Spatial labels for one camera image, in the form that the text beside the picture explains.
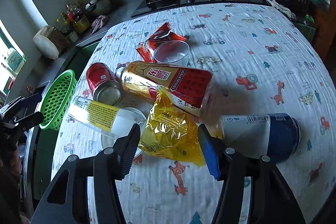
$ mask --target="clear plastic cup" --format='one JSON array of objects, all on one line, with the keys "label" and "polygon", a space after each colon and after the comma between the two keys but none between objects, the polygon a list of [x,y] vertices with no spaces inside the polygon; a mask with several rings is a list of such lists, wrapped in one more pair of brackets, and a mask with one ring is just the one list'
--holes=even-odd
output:
[{"label": "clear plastic cup", "polygon": [[158,46],[154,59],[158,63],[186,67],[189,61],[189,45],[181,40],[172,40]]}]

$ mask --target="snack package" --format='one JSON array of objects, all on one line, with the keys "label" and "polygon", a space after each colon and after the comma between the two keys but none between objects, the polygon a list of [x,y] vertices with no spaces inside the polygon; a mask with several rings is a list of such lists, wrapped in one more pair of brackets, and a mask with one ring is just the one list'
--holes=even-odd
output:
[{"label": "snack package", "polygon": [[154,51],[162,43],[172,40],[185,41],[186,38],[171,32],[171,26],[169,22],[166,22],[158,28],[157,31],[149,37],[149,39],[145,42],[139,43],[135,49],[145,62],[157,63],[154,59]]},{"label": "snack package", "polygon": [[172,95],[163,87],[157,89],[138,147],[152,156],[205,164],[196,123],[172,103]]}]

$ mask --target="cartoon car print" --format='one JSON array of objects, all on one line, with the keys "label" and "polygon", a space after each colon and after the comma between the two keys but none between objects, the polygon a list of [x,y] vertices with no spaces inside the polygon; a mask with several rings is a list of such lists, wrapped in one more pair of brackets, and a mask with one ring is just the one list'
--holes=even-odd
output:
[{"label": "cartoon car print", "polygon": [[258,82],[258,77],[254,74],[248,74],[246,77],[238,75],[236,81],[238,85],[244,85],[246,90],[254,90],[257,88],[255,83]]},{"label": "cartoon car print", "polygon": [[325,131],[329,130],[330,124],[328,121],[326,121],[326,118],[324,116],[320,118],[320,121],[321,121],[320,133],[321,135],[324,135]]},{"label": "cartoon car print", "polygon": [[314,182],[318,177],[319,177],[319,173],[320,173],[320,170],[322,169],[323,167],[323,163],[320,163],[319,164],[319,167],[317,169],[313,169],[310,171],[309,173],[309,183],[312,183]]},{"label": "cartoon car print", "polygon": [[99,47],[99,48],[97,48],[97,49],[94,51],[94,53],[99,52],[102,48],[103,48],[103,47]]},{"label": "cartoon car print", "polygon": [[142,33],[136,33],[136,34],[130,35],[128,38],[134,39],[134,38],[140,37],[141,35]]},{"label": "cartoon car print", "polygon": [[307,94],[300,94],[299,101],[304,102],[306,105],[310,105],[313,102],[313,93],[308,91]]},{"label": "cartoon car print", "polygon": [[120,64],[120,63],[118,63],[116,69],[119,69],[119,68],[126,68],[129,64],[130,64],[130,62],[126,62],[126,63],[124,63],[124,64]]},{"label": "cartoon car print", "polygon": [[313,62],[306,62],[306,61],[304,61],[303,63],[306,66],[307,69],[309,69],[309,70],[315,70],[315,64]]},{"label": "cartoon car print", "polygon": [[275,30],[271,30],[270,28],[264,28],[265,29],[265,33],[267,34],[277,34],[277,32]]},{"label": "cartoon car print", "polygon": [[73,119],[70,116],[68,116],[68,118],[66,118],[65,120],[66,120],[66,122],[73,122],[73,123],[76,121],[75,119]]},{"label": "cartoon car print", "polygon": [[277,45],[274,45],[273,47],[265,46],[265,48],[268,49],[268,53],[270,54],[283,52],[282,47],[279,47]]},{"label": "cartoon car print", "polygon": [[295,37],[292,36],[291,33],[286,32],[286,35],[288,35],[291,39],[293,39],[294,42],[298,43]]},{"label": "cartoon car print", "polygon": [[113,32],[112,34],[109,34],[108,36],[107,36],[107,39],[110,39],[110,38],[112,38],[113,36],[115,36],[116,35],[116,32]]},{"label": "cartoon car print", "polygon": [[75,146],[72,143],[68,143],[68,145],[64,146],[64,152],[69,152],[71,155],[74,153]]},{"label": "cartoon car print", "polygon": [[206,26],[205,26],[205,24],[198,24],[198,25],[189,26],[188,28],[191,29],[191,30],[195,30],[195,29],[199,29],[199,28],[205,29]]},{"label": "cartoon car print", "polygon": [[225,41],[219,37],[216,38],[210,38],[207,41],[203,41],[205,45],[212,45],[212,44],[225,44]]},{"label": "cartoon car print", "polygon": [[142,155],[137,156],[137,157],[133,160],[133,163],[134,163],[135,165],[138,165],[138,164],[142,163]]},{"label": "cartoon car print", "polygon": [[197,60],[197,64],[201,64],[202,66],[205,66],[209,63],[215,63],[219,65],[222,62],[220,58],[215,58],[213,56],[202,56]]},{"label": "cartoon car print", "polygon": [[155,20],[154,23],[162,23],[162,22],[167,22],[168,18],[166,19],[161,19],[161,20]]},{"label": "cartoon car print", "polygon": [[85,98],[89,98],[89,96],[90,96],[89,89],[84,90],[83,95],[84,95]]},{"label": "cartoon car print", "polygon": [[254,23],[255,19],[254,18],[244,18],[244,19],[242,19],[242,21]]}]

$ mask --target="green plastic basket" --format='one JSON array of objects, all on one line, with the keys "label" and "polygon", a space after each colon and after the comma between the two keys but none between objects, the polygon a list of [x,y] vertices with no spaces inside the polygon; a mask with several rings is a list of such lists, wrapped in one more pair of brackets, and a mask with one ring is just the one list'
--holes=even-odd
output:
[{"label": "green plastic basket", "polygon": [[44,115],[44,121],[40,124],[41,129],[59,130],[76,84],[75,73],[71,69],[63,72],[51,84],[40,110]]}]

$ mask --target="white and blue can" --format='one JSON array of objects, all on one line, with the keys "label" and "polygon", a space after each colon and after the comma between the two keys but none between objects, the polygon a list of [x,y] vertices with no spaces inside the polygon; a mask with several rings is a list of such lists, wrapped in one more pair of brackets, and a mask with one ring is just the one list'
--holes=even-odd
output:
[{"label": "white and blue can", "polygon": [[285,161],[300,143],[299,123],[286,113],[222,115],[221,121],[226,145],[246,157]]}]

